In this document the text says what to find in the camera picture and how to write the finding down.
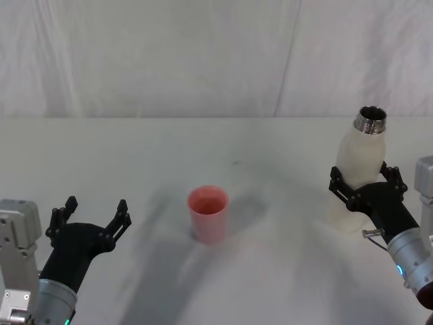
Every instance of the pink cup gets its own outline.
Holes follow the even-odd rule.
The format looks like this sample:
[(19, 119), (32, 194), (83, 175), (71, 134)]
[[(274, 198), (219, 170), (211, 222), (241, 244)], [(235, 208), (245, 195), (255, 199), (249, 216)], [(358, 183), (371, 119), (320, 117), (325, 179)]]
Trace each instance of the pink cup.
[(229, 196), (223, 189), (214, 185), (196, 188), (187, 203), (200, 242), (211, 245), (224, 239)]

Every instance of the white table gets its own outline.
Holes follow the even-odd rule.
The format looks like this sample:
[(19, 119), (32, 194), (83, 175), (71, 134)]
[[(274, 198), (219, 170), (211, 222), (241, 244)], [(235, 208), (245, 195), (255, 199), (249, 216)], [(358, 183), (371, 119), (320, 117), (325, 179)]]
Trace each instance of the white table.
[[(329, 171), (350, 118), (0, 121), (0, 197), (27, 199), (49, 225), (76, 195), (71, 222), (105, 226), (125, 198), (133, 220), (97, 257), (75, 324), (423, 324), (389, 255), (324, 223)], [(410, 187), (433, 154), (433, 118), (390, 118), (387, 162)], [(188, 192), (231, 197), (230, 236), (191, 239)], [(51, 247), (38, 241), (42, 267)]]

